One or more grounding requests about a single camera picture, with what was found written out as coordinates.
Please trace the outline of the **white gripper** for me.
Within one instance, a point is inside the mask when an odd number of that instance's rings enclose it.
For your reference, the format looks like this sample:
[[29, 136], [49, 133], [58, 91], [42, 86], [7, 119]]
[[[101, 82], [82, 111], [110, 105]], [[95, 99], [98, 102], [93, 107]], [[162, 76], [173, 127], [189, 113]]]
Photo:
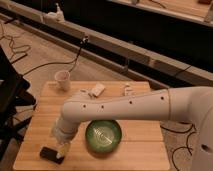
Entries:
[[70, 141], [76, 136], [79, 128], [79, 123], [67, 121], [62, 117], [56, 119], [53, 124], [51, 133], [59, 143], [57, 147], [56, 158], [65, 157], [70, 149]]

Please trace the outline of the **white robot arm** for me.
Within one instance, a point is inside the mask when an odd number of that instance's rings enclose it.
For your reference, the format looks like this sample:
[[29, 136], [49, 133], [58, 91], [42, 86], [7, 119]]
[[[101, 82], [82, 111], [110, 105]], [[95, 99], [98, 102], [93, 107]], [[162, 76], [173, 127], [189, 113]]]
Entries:
[[71, 141], [81, 123], [91, 120], [155, 120], [192, 123], [198, 131], [190, 171], [213, 171], [213, 87], [170, 88], [93, 100], [79, 90], [61, 108], [52, 132]]

